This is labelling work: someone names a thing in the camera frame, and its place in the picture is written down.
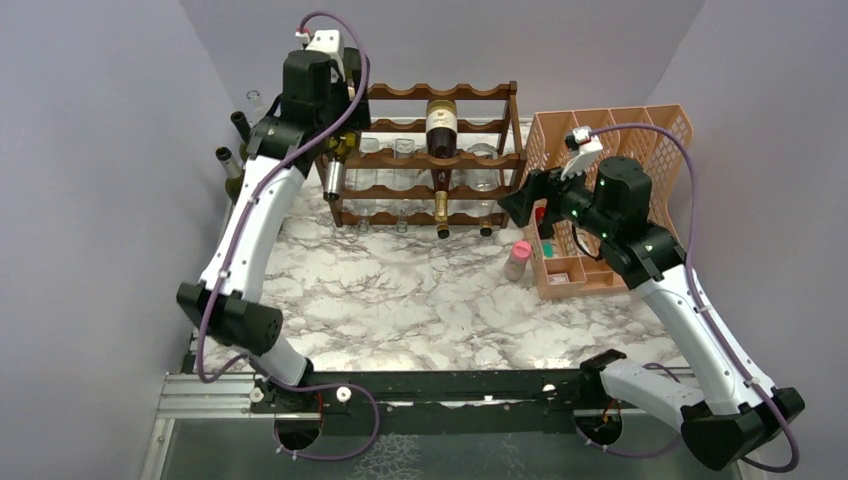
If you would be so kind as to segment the clear glass bottle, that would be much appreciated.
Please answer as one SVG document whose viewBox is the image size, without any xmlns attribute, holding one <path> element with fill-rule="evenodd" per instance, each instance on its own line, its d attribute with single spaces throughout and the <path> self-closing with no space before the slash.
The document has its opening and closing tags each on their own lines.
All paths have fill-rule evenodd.
<svg viewBox="0 0 848 480">
<path fill-rule="evenodd" d="M 261 93 L 252 89 L 246 92 L 245 98 L 251 107 L 250 124 L 255 125 L 261 121 L 267 113 L 266 103 Z"/>
</svg>

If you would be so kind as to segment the green wine bottle cream label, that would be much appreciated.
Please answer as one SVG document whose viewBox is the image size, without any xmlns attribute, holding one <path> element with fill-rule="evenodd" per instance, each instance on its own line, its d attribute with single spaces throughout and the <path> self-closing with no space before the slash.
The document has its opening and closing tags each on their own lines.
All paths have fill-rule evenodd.
<svg viewBox="0 0 848 480">
<path fill-rule="evenodd" d="M 249 158 L 248 144 L 250 141 L 251 125 L 247 120 L 245 113 L 241 110 L 233 111 L 230 114 L 230 121 L 241 139 L 239 157 L 242 163 L 246 163 Z"/>
</svg>

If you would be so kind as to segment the green wine bottle white label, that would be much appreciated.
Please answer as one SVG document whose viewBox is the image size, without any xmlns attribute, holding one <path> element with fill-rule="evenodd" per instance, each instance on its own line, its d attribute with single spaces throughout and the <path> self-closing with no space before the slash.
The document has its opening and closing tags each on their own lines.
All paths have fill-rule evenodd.
<svg viewBox="0 0 848 480">
<path fill-rule="evenodd" d="M 244 182 L 244 170 L 233 157 L 232 151 L 221 146 L 215 150 L 215 157 L 223 168 L 226 178 L 224 190 L 233 205 L 236 205 Z"/>
</svg>

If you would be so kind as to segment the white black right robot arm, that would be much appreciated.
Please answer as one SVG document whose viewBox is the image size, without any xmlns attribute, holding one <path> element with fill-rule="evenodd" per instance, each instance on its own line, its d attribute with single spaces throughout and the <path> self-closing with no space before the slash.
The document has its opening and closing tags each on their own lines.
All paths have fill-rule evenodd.
<svg viewBox="0 0 848 480">
<path fill-rule="evenodd" d="M 610 350 L 581 364 L 579 398 L 644 410 L 679 432 L 702 465 L 721 470 L 774 439 L 804 401 L 759 371 L 708 305 L 684 247 L 649 219 L 651 192 L 637 160 L 614 156 L 600 163 L 593 188 L 583 175 L 534 169 L 499 205 L 526 227 L 543 202 L 545 224 L 565 220 L 595 236 L 603 260 L 662 322 L 698 381 L 697 388 L 675 383 Z"/>
</svg>

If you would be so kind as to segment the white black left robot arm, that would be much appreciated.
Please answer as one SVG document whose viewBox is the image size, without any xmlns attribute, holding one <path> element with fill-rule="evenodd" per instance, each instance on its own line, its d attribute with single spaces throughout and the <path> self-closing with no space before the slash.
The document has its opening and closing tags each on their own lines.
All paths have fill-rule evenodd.
<svg viewBox="0 0 848 480">
<path fill-rule="evenodd" d="M 283 314 L 261 304 L 271 250 L 285 215 L 326 140 L 369 126 L 369 60 L 346 47 L 339 59 L 295 50 L 283 63 L 283 90 L 267 113 L 243 135 L 248 158 L 240 195 L 215 254 L 196 283 L 180 284 L 176 300 L 199 330 L 196 369 L 203 369 L 207 338 L 247 358 L 273 381 L 285 407 L 313 401 L 312 362 L 282 333 Z"/>
</svg>

